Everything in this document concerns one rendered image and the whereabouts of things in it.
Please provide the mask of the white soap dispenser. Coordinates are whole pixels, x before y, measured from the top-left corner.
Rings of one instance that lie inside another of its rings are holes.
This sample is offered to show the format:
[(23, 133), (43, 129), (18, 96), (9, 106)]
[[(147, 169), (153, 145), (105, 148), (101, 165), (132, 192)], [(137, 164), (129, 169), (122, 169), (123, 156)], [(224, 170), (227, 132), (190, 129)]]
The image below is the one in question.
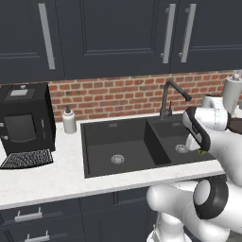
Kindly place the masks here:
[(65, 133), (73, 134), (77, 131), (76, 115), (69, 106), (65, 107), (62, 114), (62, 122)]

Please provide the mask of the dark brown pan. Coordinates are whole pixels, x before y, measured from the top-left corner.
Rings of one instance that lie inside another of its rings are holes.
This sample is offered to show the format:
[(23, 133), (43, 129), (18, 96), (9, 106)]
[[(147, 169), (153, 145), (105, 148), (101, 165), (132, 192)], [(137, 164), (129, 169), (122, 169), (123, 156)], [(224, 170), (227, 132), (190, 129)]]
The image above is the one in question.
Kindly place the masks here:
[(227, 129), (231, 132), (242, 134), (242, 118), (231, 118), (228, 121)]

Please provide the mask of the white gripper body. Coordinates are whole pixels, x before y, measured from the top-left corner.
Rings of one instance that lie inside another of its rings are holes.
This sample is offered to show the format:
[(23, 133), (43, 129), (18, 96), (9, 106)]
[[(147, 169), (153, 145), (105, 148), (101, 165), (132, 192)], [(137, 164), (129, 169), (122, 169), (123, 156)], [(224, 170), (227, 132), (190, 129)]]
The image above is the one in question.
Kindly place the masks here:
[(197, 143), (197, 141), (194, 139), (192, 134), (189, 134), (186, 138), (185, 146), (190, 150), (197, 150), (200, 149), (200, 145)]

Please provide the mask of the dark base cupboard door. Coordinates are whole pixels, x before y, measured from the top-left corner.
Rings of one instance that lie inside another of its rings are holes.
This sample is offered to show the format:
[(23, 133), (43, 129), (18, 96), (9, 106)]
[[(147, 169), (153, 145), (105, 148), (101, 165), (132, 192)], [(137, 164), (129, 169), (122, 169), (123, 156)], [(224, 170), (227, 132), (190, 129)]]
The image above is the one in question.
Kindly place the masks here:
[(157, 213), (147, 205), (147, 188), (80, 199), (86, 242), (147, 242)]

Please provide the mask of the black coffee machine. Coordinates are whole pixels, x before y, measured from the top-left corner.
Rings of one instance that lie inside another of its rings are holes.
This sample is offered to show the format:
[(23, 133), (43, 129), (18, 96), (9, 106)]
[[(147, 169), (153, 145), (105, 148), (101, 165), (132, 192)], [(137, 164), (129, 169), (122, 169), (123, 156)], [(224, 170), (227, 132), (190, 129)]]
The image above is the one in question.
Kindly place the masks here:
[(47, 83), (0, 88), (0, 139), (7, 154), (0, 169), (53, 163), (56, 124)]

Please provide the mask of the black tap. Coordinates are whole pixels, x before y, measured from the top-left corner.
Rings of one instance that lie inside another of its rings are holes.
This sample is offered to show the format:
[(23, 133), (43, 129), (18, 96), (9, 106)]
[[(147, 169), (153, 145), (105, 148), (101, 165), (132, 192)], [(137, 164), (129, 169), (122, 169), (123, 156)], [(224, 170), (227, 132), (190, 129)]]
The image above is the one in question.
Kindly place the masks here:
[(182, 87), (180, 87), (175, 81), (173, 80), (168, 80), (165, 83), (164, 86), (164, 92), (163, 92), (163, 101), (162, 101), (162, 106), (160, 108), (160, 119), (164, 120), (167, 116), (172, 114), (171, 109), (166, 109), (166, 100), (167, 100), (167, 94), (168, 94), (168, 87), (172, 86), (178, 93), (180, 93), (186, 102), (189, 102), (192, 99), (192, 96), (189, 95)]

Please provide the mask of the black double sink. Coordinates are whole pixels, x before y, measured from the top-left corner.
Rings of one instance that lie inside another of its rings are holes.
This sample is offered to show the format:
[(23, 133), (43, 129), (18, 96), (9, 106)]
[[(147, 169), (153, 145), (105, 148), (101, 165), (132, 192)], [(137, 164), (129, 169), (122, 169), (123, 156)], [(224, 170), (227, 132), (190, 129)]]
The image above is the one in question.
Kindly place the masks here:
[(87, 178), (213, 159), (185, 148), (189, 131), (180, 114), (86, 123), (80, 131)]

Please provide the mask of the white paper towel roll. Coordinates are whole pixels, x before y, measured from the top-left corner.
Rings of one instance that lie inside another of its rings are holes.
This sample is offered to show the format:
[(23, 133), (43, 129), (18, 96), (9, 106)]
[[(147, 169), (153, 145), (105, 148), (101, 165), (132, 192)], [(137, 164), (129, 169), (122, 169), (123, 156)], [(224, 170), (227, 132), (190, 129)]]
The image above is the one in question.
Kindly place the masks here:
[(233, 115), (241, 93), (242, 77), (240, 73), (234, 72), (226, 77), (222, 91), (223, 106), (230, 115)]

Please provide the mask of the dark drawer front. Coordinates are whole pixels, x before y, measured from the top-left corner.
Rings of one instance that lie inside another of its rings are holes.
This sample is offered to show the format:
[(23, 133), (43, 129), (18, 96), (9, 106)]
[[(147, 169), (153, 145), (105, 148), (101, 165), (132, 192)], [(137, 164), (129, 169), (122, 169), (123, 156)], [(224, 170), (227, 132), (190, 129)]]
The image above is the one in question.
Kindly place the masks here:
[(48, 242), (85, 242), (83, 227), (74, 219), (49, 222), (27, 223), (0, 229), (0, 242), (25, 242), (28, 234), (31, 237), (45, 235), (48, 231)]
[(43, 217), (34, 220), (43, 221), (50, 218), (72, 218), (77, 224), (82, 224), (79, 200), (66, 199), (0, 210), (0, 228), (27, 222), (15, 222), (14, 218), (17, 216), (18, 212), (21, 212), (22, 215), (28, 215), (37, 213), (39, 208), (42, 209)]

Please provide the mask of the dark wall cupboard door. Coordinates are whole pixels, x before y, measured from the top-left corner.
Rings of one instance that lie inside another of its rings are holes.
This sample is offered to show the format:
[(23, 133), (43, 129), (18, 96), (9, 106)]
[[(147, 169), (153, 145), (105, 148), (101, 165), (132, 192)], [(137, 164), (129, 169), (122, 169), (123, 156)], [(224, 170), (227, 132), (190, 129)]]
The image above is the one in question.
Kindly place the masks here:
[[(45, 51), (39, 3), (45, 3), (55, 59), (50, 70)], [(0, 83), (62, 80), (55, 0), (0, 0)]]
[[(186, 63), (181, 63), (190, 4), (196, 14)], [(242, 0), (180, 0), (177, 7), (171, 73), (242, 69)]]
[(167, 74), (172, 38), (168, 63), (161, 54), (170, 4), (177, 11), (179, 0), (56, 0), (65, 77)]

